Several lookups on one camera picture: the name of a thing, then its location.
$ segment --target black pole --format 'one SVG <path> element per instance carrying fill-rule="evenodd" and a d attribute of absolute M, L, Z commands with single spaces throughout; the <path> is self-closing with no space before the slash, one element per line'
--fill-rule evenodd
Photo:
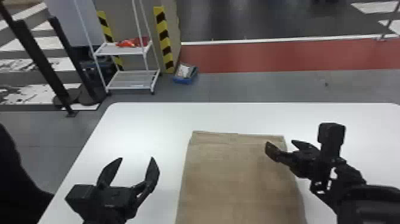
<path fill-rule="evenodd" d="M 69 93 L 58 78 L 57 74 L 54 72 L 38 43 L 36 43 L 26 23 L 23 20 L 13 21 L 13 18 L 4 7 L 2 0 L 0 0 L 0 14 L 3 16 L 12 32 L 24 46 L 26 52 L 32 58 L 33 62 L 37 65 L 39 71 L 43 74 L 44 78 L 49 83 L 56 96 L 60 99 L 62 106 L 65 107 L 68 112 L 68 116 L 76 116 L 77 113 L 74 112 L 70 107 L 72 101 Z"/>
<path fill-rule="evenodd" d="M 103 94 L 101 94 L 100 92 L 96 93 L 93 86 L 90 84 L 90 80 L 84 74 L 83 68 L 76 57 L 76 52 L 71 47 L 71 45 L 63 31 L 63 28 L 61 27 L 60 21 L 55 16 L 50 17 L 48 19 L 48 21 L 50 22 L 55 33 L 57 34 L 62 45 L 64 46 L 65 51 L 67 52 L 68 56 L 70 57 L 73 65 L 76 69 L 76 72 L 78 73 L 80 79 L 82 80 L 82 84 L 87 91 L 88 96 L 85 96 L 86 92 L 83 91 L 81 93 L 81 96 L 79 96 L 79 101 L 81 102 L 82 100 L 80 100 L 80 99 L 84 98 L 84 100 L 83 100 L 84 102 L 81 102 L 83 105 L 94 105 L 94 104 L 101 102 L 106 96 L 105 91 L 103 91 L 104 92 Z"/>

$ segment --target beige cloth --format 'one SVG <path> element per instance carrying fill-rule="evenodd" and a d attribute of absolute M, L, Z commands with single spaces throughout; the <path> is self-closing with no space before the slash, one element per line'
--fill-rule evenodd
<path fill-rule="evenodd" d="M 176 224 L 305 223 L 294 175 L 264 154 L 282 136 L 194 132 Z"/>

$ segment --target metal shelf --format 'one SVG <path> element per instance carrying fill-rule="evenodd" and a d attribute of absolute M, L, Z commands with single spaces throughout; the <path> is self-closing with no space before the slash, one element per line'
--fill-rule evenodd
<path fill-rule="evenodd" d="M 107 55 L 146 55 L 149 51 L 153 41 L 149 41 L 147 46 L 144 48 L 122 48 L 116 43 L 103 43 L 99 49 L 95 52 L 95 56 L 107 56 Z"/>
<path fill-rule="evenodd" d="M 117 71 L 110 83 L 108 89 L 150 89 L 160 75 L 157 71 Z"/>

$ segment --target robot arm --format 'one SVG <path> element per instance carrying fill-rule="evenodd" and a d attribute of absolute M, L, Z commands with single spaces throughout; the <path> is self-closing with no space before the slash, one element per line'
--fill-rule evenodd
<path fill-rule="evenodd" d="M 292 141 L 299 150 L 287 153 L 267 142 L 265 153 L 288 166 L 298 178 L 311 180 L 310 191 L 336 213 L 339 224 L 400 223 L 400 190 L 367 185 L 361 172 L 340 157 L 344 136 L 343 125 L 322 123 L 318 132 L 321 150 Z"/>
<path fill-rule="evenodd" d="M 107 165 L 96 186 L 75 185 L 66 196 L 66 202 L 84 224 L 124 224 L 136 216 L 139 207 L 153 193 L 160 176 L 154 158 L 141 183 L 132 187 L 110 186 L 121 162 L 122 158 L 118 158 Z"/>

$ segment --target black object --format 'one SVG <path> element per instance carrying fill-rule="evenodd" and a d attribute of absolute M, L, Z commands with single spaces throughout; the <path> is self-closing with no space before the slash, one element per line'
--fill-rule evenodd
<path fill-rule="evenodd" d="M 160 170 L 151 158 L 145 180 L 133 187 L 110 187 L 122 162 L 118 158 L 101 172 L 96 186 L 75 185 L 65 200 L 87 224 L 122 224 L 136 216 L 139 206 L 154 191 Z"/>
<path fill-rule="evenodd" d="M 73 50 L 67 37 L 65 36 L 60 22 L 55 16 L 50 17 L 48 21 L 50 22 L 57 36 L 59 37 L 65 51 L 67 52 L 75 67 L 76 72 L 82 80 L 84 88 L 80 88 L 81 93 L 79 95 L 78 102 L 82 105 L 95 105 L 102 102 L 106 97 L 106 92 L 104 91 L 104 88 L 94 88 L 93 85 L 90 83 L 90 80 L 83 72 L 83 68 L 77 59 L 75 51 Z"/>
<path fill-rule="evenodd" d="M 397 12 L 399 11 L 399 9 L 400 9 L 400 1 L 397 2 L 395 9 L 391 13 L 390 18 L 387 21 L 387 24 L 385 25 L 385 28 L 382 30 L 382 34 L 378 38 L 378 41 L 384 41 L 385 40 L 385 36 L 390 31 L 390 26 L 392 25 L 393 21 L 396 19 Z"/>
<path fill-rule="evenodd" d="M 289 166 L 298 178 L 311 180 L 310 191 L 337 215 L 339 224 L 400 223 L 400 190 L 367 185 L 360 171 L 340 157 L 345 126 L 322 123 L 318 131 L 321 150 L 293 140 L 299 151 L 287 153 L 267 142 L 265 153 L 275 162 Z M 332 170 L 337 177 L 331 177 Z"/>
<path fill-rule="evenodd" d="M 339 0 L 325 0 L 327 3 L 337 3 Z M 320 3 L 320 0 L 312 0 L 313 3 Z"/>
<path fill-rule="evenodd" d="M 46 81 L 49 83 L 52 90 L 55 92 L 57 98 L 61 102 L 62 106 L 68 112 L 67 117 L 75 117 L 77 112 L 73 111 L 70 105 L 74 102 L 80 94 L 79 90 L 68 90 L 65 89 L 63 83 L 54 72 L 45 54 L 36 43 L 32 34 L 30 33 L 26 23 L 23 20 L 14 21 L 7 9 L 3 4 L 3 0 L 0 0 L 0 14 L 7 22 L 8 26 L 24 46 L 26 52 L 32 58 L 33 62 L 37 65 L 39 71 L 43 74 Z"/>
<path fill-rule="evenodd" d="M 1 223 L 36 224 L 53 195 L 39 189 L 25 172 L 15 143 L 2 124 L 0 145 Z"/>

